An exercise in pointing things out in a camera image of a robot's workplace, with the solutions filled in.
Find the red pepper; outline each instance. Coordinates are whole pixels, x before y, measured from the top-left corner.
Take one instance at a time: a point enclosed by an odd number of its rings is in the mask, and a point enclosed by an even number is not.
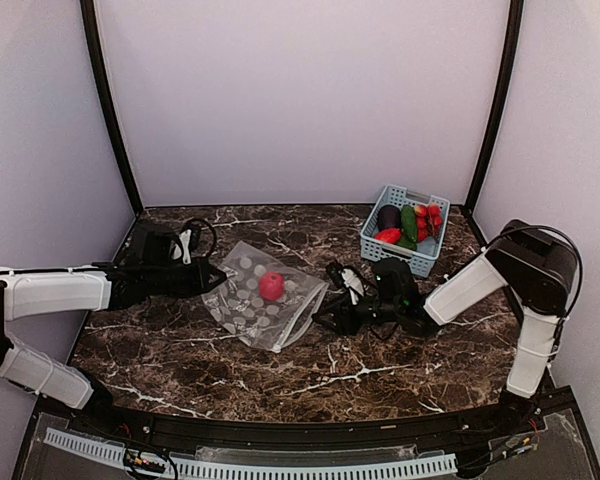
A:
[[[399,228],[387,228],[386,230],[381,231],[375,236],[376,240],[380,240],[381,242],[390,243],[395,245],[400,240],[402,236],[402,232],[400,232]]]

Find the cucumber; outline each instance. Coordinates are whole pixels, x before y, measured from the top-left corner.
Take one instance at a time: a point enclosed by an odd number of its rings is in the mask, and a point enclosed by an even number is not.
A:
[[[407,238],[411,243],[416,245],[418,243],[418,221],[416,212],[410,205],[402,207],[402,235]]]
[[[412,242],[404,235],[400,237],[400,240],[398,240],[398,243],[396,243],[396,245],[398,247],[408,248],[409,250],[416,250],[418,248],[418,245],[415,242]]]

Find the black metal pole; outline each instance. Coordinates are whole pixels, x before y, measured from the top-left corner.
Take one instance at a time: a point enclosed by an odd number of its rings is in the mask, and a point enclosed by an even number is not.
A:
[[[496,143],[500,122],[502,121],[502,113],[507,100],[507,92],[509,91],[509,83],[511,82],[511,74],[513,72],[513,63],[516,57],[516,49],[518,47],[518,37],[520,35],[520,24],[522,23],[522,7],[524,0],[511,0],[509,6],[509,19],[507,20],[507,32],[504,38],[504,47],[502,50],[502,60],[500,61],[500,71],[498,72],[498,81],[496,83],[496,91],[493,95],[493,103],[491,104],[491,112],[489,113],[489,121],[482,140],[482,148],[478,155],[476,169],[473,172],[471,187],[464,206],[473,215],[473,211],[478,203],[480,191],[484,184],[484,179],[487,176],[489,162],[493,155],[493,147]]]
[[[144,210],[138,186],[133,178],[133,171],[129,163],[127,151],[124,148],[118,117],[113,105],[113,97],[109,88],[109,80],[107,78],[107,70],[105,68],[104,58],[102,56],[102,45],[100,44],[100,35],[98,33],[98,22],[96,18],[95,6],[93,0],[80,0],[82,7],[82,22],[84,24],[84,34],[87,39],[87,48],[89,49],[89,57],[91,58],[91,69],[93,77],[96,81],[96,89],[98,97],[100,97],[100,107],[104,115],[104,121],[109,132],[109,140],[113,147],[113,153],[116,157],[116,163],[122,176],[124,188],[127,191],[127,197],[136,215],[139,215]]]

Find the black frame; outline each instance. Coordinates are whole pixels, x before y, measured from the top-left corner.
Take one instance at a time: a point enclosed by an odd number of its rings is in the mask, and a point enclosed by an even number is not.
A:
[[[102,53],[94,0],[80,0],[80,4],[100,105],[127,197],[137,220],[138,216],[144,211],[144,205],[133,176],[116,115]],[[482,245],[486,243],[486,240],[473,218],[473,212],[484,185],[504,113],[520,33],[523,4],[524,0],[510,0],[507,30],[489,120],[467,198],[464,205],[460,206],[473,234]],[[522,311],[514,295],[510,291],[505,293],[516,317],[519,321],[522,321]],[[584,419],[570,387],[555,389],[549,375],[545,375],[542,385],[549,390],[549,393],[543,394],[540,399],[543,413],[557,412],[565,408],[570,408],[573,411],[586,445],[594,477],[600,479],[600,466]],[[446,452],[458,454],[461,458],[466,452],[473,452],[475,455],[476,451],[478,453],[488,451],[487,442],[493,434],[467,437],[458,432],[465,423],[489,415],[495,408],[497,408],[497,405],[489,405],[448,414],[346,424],[224,422],[172,417],[117,407],[114,408],[114,412],[119,415],[117,420],[123,418],[126,424],[129,425],[134,438],[142,439],[158,448],[190,452],[195,452],[195,449],[201,445],[273,450],[297,450],[302,448],[339,450],[415,443],[420,450],[444,449]],[[83,422],[79,417],[76,418],[73,412],[58,402],[39,398],[29,420],[13,479],[20,478],[22,474],[28,453],[27,446],[33,436],[37,418],[43,412],[71,419],[70,426],[76,430],[96,435],[102,433],[94,430],[93,425]]]
[[[89,50],[89,58],[91,59],[91,69],[93,70],[93,78],[96,83],[98,97],[100,99],[100,108],[104,122],[107,125],[109,140],[113,148],[113,154],[116,157],[118,170],[124,183],[124,188],[127,192],[127,198],[131,204],[131,208],[136,216],[144,211],[144,205],[140,198],[138,185],[133,177],[133,170],[129,163],[127,150],[124,146],[122,131],[118,123],[113,96],[111,95],[111,87],[109,86],[109,78],[107,77],[107,68],[102,55],[102,44],[100,43],[100,33],[98,32],[98,19],[96,17],[96,9],[93,0],[80,0],[82,9],[82,23],[84,25],[84,34]]]

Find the white cable tray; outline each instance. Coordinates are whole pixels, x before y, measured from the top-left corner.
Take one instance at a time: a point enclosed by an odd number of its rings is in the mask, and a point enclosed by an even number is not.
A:
[[[44,443],[103,465],[118,469],[126,469],[122,463],[125,448],[120,442],[104,439],[92,440],[77,435],[76,433],[48,428]],[[143,454],[143,458],[165,465],[164,460],[153,454]],[[201,462],[175,456],[172,456],[171,458],[178,468],[178,477],[180,479],[410,480],[453,474],[458,471],[456,468],[455,454],[370,465],[294,468],[228,465]],[[166,464],[166,467],[167,470],[162,476],[151,472],[143,471],[142,473],[155,476],[156,478],[174,478],[171,466]]]

